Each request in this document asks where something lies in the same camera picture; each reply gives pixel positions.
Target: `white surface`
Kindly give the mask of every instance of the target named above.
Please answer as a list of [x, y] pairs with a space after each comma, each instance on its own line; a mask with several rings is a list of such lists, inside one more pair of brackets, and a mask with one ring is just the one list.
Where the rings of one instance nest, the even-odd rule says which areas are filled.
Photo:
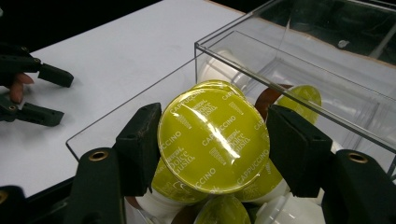
[[78, 164], [68, 138], [192, 59], [196, 40], [240, 16], [202, 0], [165, 0], [33, 52], [75, 80], [67, 89], [32, 74], [24, 101], [65, 115], [54, 128], [1, 122], [0, 186], [31, 196], [73, 176]]

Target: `clear plastic box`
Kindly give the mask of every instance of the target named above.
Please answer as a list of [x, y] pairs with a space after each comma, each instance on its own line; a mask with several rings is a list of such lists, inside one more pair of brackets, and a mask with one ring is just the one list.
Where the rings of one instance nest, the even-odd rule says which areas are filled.
[[[388, 7], [350, 1], [335, 4], [332, 8], [348, 9], [351, 4], [396, 18]], [[270, 1], [197, 41], [194, 59], [71, 137], [67, 146], [77, 159], [91, 149], [112, 147], [138, 108], [159, 102], [164, 109], [203, 79], [208, 69], [217, 69], [239, 85], [253, 104], [262, 91], [272, 88], [314, 110], [319, 114], [316, 126], [333, 141], [374, 157], [395, 180], [396, 62], [394, 47], [389, 45], [395, 43], [392, 29], [396, 25], [382, 27], [387, 31], [369, 44], [365, 36], [340, 35], [334, 30], [325, 33], [333, 36], [322, 37], [315, 29], [323, 29], [320, 25], [329, 18], [314, 25], [293, 21], [294, 7], [290, 1]], [[280, 84], [314, 86], [322, 104], [306, 101]]]

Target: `metal ring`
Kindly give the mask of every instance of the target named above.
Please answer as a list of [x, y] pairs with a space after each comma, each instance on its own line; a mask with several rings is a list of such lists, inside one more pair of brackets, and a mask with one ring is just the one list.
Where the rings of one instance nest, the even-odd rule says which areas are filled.
[[369, 160], [367, 158], [359, 153], [356, 152], [349, 152], [348, 157], [350, 160], [358, 162], [358, 163], [367, 163]]
[[107, 151], [95, 151], [90, 155], [90, 161], [102, 161], [107, 158]]
[[0, 204], [5, 202], [7, 200], [7, 197], [8, 197], [8, 192], [6, 192], [5, 190], [0, 190]]

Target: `white table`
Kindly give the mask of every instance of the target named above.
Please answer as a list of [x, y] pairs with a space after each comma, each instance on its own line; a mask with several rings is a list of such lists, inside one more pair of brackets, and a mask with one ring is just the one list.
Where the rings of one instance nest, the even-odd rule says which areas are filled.
[[20, 186], [28, 197], [73, 176], [67, 139], [192, 59], [196, 40], [241, 15], [203, 0], [164, 0], [33, 52], [75, 80], [67, 89], [31, 74], [24, 101], [64, 118], [53, 128], [0, 123], [0, 186]]

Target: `capsule lid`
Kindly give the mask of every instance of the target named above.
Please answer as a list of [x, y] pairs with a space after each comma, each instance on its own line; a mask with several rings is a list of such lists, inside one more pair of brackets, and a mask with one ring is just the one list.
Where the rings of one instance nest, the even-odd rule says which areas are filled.
[[213, 194], [252, 182], [268, 161], [269, 135], [259, 112], [233, 92], [191, 90], [165, 108], [159, 148], [186, 185]]
[[282, 179], [283, 177], [280, 172], [276, 169], [271, 160], [268, 160], [260, 176], [244, 189], [237, 191], [234, 195], [241, 202], [254, 201], [270, 193], [277, 187]]
[[[310, 101], [318, 106], [321, 106], [320, 92], [318, 89], [316, 89], [313, 86], [309, 86], [309, 85], [295, 86], [295, 87], [291, 87], [289, 89], [289, 92], [298, 95], [301, 98]], [[312, 124], [314, 124], [318, 119], [317, 112], [305, 107], [304, 105], [301, 105], [300, 103], [290, 99], [285, 95], [280, 96], [275, 101], [275, 104], [282, 105], [291, 110], [294, 110], [295, 112], [297, 112], [297, 114], [299, 114], [300, 116], [302, 116]]]
[[178, 180], [160, 159], [151, 186], [162, 196], [181, 203], [197, 203], [207, 194], [186, 186]]
[[220, 195], [206, 203], [194, 224], [250, 223], [248, 211], [233, 195]]
[[211, 80], [203, 81], [192, 87], [192, 90], [199, 90], [199, 89], [218, 89], [223, 91], [232, 91], [235, 94], [245, 99], [245, 94], [242, 93], [242, 91], [239, 90], [239, 88], [237, 88], [234, 84], [219, 79], [211, 79]]

